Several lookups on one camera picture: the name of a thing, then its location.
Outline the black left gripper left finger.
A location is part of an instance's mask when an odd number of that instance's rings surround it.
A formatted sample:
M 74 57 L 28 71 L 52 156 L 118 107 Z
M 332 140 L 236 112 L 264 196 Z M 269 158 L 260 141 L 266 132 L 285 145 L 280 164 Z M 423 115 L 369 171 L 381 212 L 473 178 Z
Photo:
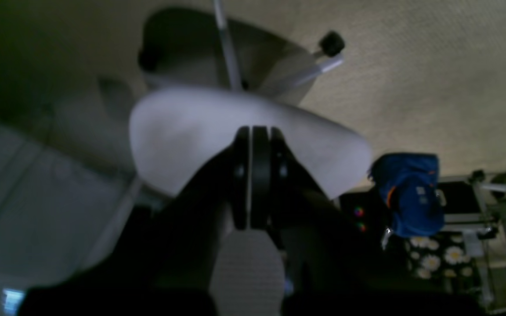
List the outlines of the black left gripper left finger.
M 217 316 L 208 292 L 226 229 L 246 226 L 249 127 L 102 262 L 26 292 L 19 316 Z

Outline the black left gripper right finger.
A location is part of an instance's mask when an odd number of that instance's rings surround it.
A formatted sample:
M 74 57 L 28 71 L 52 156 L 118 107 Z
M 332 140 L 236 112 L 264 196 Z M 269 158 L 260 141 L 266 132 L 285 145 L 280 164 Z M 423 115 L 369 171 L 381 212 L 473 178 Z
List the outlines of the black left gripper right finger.
M 284 316 L 483 316 L 466 295 L 448 294 L 390 262 L 338 212 L 295 159 L 282 132 L 251 134 L 251 227 L 281 234 L 295 292 Z

